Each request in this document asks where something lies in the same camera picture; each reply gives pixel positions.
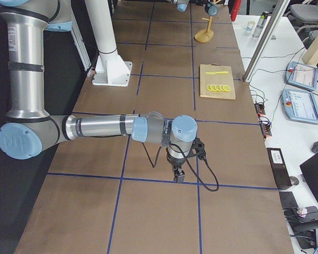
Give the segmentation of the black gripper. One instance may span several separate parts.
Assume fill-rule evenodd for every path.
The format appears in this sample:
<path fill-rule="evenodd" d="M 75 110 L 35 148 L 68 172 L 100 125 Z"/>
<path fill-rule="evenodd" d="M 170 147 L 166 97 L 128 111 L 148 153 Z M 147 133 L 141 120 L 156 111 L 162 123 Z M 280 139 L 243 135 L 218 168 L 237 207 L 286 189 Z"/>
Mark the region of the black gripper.
<path fill-rule="evenodd" d="M 177 159 L 170 155 L 169 151 L 166 151 L 167 161 L 172 166 L 172 172 L 174 174 L 173 180 L 176 183 L 183 183 L 185 178 L 185 172 L 182 170 L 182 165 L 186 162 L 185 159 Z"/>

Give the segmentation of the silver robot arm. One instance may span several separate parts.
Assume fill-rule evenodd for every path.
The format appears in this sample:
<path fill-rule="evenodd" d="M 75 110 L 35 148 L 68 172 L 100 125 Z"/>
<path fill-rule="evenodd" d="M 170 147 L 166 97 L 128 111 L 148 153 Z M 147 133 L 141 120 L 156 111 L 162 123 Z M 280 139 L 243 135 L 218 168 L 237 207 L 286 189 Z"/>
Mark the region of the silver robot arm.
<path fill-rule="evenodd" d="M 187 115 L 174 120 L 160 113 L 75 117 L 52 116 L 44 104 L 43 32 L 70 31 L 70 1 L 0 1 L 7 23 L 11 109 L 0 128 L 0 148 L 15 159 L 29 159 L 67 140 L 131 136 L 166 148 L 174 180 L 184 180 L 182 165 L 193 156 L 197 124 Z"/>
<path fill-rule="evenodd" d="M 187 6 L 192 3 L 196 4 L 197 6 L 207 5 L 209 1 L 207 0 L 166 0 L 169 3 L 176 5 L 176 8 L 180 12 L 185 12 Z"/>

